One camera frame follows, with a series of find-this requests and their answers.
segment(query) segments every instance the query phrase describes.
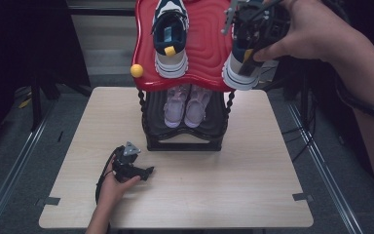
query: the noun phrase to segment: red tray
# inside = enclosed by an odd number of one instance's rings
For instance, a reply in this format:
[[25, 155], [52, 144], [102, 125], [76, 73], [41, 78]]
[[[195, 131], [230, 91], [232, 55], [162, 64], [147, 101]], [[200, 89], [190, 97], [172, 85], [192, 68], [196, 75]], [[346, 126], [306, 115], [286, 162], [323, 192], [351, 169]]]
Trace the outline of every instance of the red tray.
[[190, 21], [186, 44], [189, 63], [184, 76], [175, 79], [161, 77], [154, 66], [155, 49], [150, 33], [157, 4], [158, 0], [138, 0], [135, 5], [138, 36], [132, 64], [140, 64], [144, 69], [141, 77], [134, 78], [136, 87], [153, 92], [190, 83], [218, 92], [231, 92], [223, 82], [221, 71], [232, 50], [232, 36], [231, 31], [226, 36], [220, 32], [230, 0], [184, 0]]

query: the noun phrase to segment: pink sneaker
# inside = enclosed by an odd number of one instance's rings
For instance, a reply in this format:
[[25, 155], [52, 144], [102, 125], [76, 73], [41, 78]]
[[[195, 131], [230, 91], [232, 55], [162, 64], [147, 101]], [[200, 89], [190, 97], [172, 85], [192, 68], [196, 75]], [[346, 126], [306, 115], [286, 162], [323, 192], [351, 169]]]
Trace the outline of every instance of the pink sneaker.
[[197, 128], [206, 117], [206, 107], [212, 91], [193, 85], [190, 100], [186, 107], [184, 123], [190, 128]]
[[189, 92], [190, 84], [175, 86], [167, 90], [167, 102], [164, 105], [164, 122], [169, 128], [176, 128], [180, 125]]

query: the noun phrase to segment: wooden table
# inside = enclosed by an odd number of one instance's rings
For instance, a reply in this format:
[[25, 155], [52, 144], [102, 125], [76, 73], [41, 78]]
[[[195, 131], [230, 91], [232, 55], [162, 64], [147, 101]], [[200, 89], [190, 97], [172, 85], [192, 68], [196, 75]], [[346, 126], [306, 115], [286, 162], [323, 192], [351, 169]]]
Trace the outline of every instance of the wooden table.
[[[179, 136], [172, 140], [190, 140]], [[86, 228], [95, 185], [109, 155], [127, 141], [141, 149], [134, 165], [154, 166], [111, 219], [120, 228], [309, 227], [313, 218], [266, 94], [236, 92], [219, 152], [150, 152], [135, 88], [96, 88], [71, 142], [47, 205], [43, 228]]]

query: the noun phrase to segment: black tape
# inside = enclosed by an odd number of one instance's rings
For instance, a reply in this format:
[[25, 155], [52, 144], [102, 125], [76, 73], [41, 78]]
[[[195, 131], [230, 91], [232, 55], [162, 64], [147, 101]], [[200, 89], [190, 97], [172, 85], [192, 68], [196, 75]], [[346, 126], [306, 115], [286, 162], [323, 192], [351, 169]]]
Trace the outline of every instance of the black tape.
[[306, 200], [308, 203], [310, 203], [314, 201], [314, 198], [311, 195], [305, 195], [304, 193], [295, 193], [292, 194], [292, 196], [295, 202]]
[[45, 207], [45, 205], [52, 205], [57, 206], [59, 203], [60, 198], [54, 198], [54, 197], [47, 197], [45, 199], [38, 199], [36, 201], [35, 206], [37, 207]]

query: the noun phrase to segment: small yellow ball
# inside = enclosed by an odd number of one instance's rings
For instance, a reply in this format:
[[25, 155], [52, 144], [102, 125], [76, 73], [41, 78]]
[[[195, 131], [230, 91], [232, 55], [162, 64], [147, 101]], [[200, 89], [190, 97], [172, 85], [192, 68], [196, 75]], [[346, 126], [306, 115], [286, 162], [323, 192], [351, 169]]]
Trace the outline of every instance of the small yellow ball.
[[144, 69], [140, 64], [134, 64], [131, 66], [130, 73], [132, 77], [139, 78], [142, 76], [142, 73], [144, 72]]

